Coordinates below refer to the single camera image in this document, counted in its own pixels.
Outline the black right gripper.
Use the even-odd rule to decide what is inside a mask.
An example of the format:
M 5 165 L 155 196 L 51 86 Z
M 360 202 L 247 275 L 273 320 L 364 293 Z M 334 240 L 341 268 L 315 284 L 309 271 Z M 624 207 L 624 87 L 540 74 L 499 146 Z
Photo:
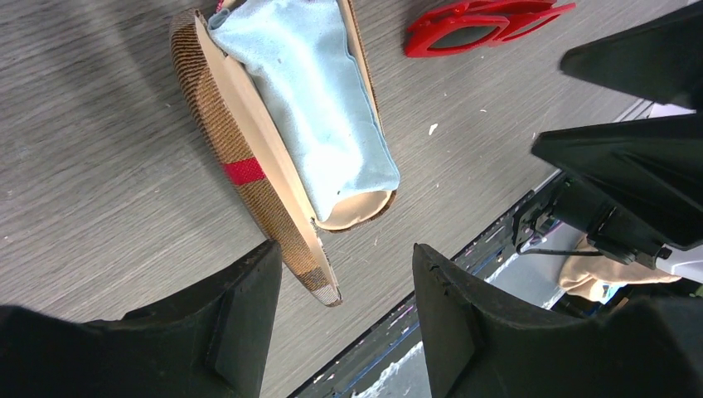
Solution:
M 603 194 L 563 172 L 530 191 L 513 216 L 517 254 L 603 256 L 655 269 L 672 255 L 666 244 L 701 245 L 701 114 L 548 131 L 531 153 Z M 558 225 L 584 233 L 592 249 L 532 247 Z

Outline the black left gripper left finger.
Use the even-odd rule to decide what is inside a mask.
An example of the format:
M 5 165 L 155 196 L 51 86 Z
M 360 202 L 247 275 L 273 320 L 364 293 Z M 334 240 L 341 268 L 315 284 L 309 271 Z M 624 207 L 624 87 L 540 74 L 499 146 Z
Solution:
M 282 279 L 267 240 L 117 321 L 1 308 L 4 397 L 257 397 Z

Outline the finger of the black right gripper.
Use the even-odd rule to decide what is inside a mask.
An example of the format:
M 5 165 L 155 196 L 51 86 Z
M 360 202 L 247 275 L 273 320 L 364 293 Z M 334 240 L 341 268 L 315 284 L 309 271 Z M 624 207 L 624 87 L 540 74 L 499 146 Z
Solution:
M 575 79 L 659 104 L 702 109 L 702 4 L 568 50 Z

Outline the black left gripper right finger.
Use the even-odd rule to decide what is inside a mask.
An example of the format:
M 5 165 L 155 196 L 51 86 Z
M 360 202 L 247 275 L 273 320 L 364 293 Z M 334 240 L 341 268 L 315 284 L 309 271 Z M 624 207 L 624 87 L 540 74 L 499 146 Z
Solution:
M 699 397 L 702 302 L 640 298 L 594 318 L 521 300 L 426 244 L 412 269 L 434 397 Z

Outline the red sunglasses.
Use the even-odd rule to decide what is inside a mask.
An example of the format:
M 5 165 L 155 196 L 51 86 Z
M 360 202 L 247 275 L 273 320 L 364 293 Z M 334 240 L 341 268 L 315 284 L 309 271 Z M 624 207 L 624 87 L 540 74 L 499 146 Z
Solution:
M 409 58 L 452 56 L 496 47 L 535 32 L 571 12 L 576 4 L 555 1 L 459 1 L 426 12 L 408 28 Z

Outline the light blue cleaning cloth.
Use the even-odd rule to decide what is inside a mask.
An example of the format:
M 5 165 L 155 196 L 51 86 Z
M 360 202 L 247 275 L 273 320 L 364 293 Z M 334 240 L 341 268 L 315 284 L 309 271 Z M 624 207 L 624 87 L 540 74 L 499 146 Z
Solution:
M 400 185 L 335 1 L 247 1 L 207 23 L 259 91 L 323 229 L 379 214 Z

